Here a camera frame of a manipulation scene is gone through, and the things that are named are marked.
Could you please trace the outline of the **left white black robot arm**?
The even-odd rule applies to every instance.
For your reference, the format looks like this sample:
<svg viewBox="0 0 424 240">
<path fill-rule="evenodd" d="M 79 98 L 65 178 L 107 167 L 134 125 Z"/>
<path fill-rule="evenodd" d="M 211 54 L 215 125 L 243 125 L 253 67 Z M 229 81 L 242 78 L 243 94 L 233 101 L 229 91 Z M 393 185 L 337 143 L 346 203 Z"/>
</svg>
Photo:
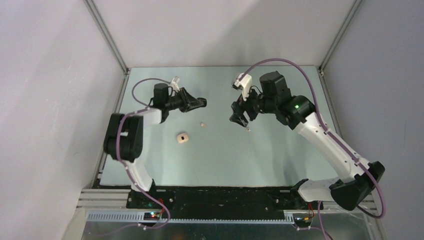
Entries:
<svg viewBox="0 0 424 240">
<path fill-rule="evenodd" d="M 206 106 L 205 98 L 196 98 L 183 87 L 177 89 L 170 83 L 157 83 L 153 87 L 153 97 L 145 108 L 110 116 L 103 151 L 124 166 L 131 189 L 141 192 L 138 201 L 145 208 L 156 206 L 158 194 L 150 190 L 154 179 L 144 166 L 137 164 L 143 150 L 144 130 L 164 123 L 171 111 L 187 113 Z"/>
</svg>

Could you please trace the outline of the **black earbud charging case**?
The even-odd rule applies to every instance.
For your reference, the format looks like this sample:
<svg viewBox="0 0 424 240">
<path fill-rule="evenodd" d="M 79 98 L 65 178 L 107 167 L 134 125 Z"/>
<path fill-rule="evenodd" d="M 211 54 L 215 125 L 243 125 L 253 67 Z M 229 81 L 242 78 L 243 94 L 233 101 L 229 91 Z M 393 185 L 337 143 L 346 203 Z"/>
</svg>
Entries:
<svg viewBox="0 0 424 240">
<path fill-rule="evenodd" d="M 207 106 L 207 100 L 205 98 L 199 97 L 196 99 L 198 101 L 199 108 L 205 108 Z"/>
</svg>

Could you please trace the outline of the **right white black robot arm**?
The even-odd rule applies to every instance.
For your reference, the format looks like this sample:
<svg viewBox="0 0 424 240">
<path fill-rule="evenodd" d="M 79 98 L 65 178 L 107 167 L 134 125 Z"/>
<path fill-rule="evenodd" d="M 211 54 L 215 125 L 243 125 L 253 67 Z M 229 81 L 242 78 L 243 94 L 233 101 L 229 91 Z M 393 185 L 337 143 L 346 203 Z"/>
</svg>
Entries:
<svg viewBox="0 0 424 240">
<path fill-rule="evenodd" d="M 292 95 L 285 77 L 278 71 L 269 72 L 259 79 L 261 92 L 253 88 L 249 74 L 241 73 L 232 87 L 241 92 L 231 104 L 229 120 L 247 127 L 259 114 L 272 114 L 295 131 L 324 156 L 335 170 L 337 177 L 324 180 L 303 179 L 291 191 L 291 204 L 304 209 L 315 201 L 331 201 L 345 210 L 352 211 L 374 189 L 385 172 L 379 162 L 370 162 L 356 153 L 328 127 L 316 106 L 303 95 Z"/>
</svg>

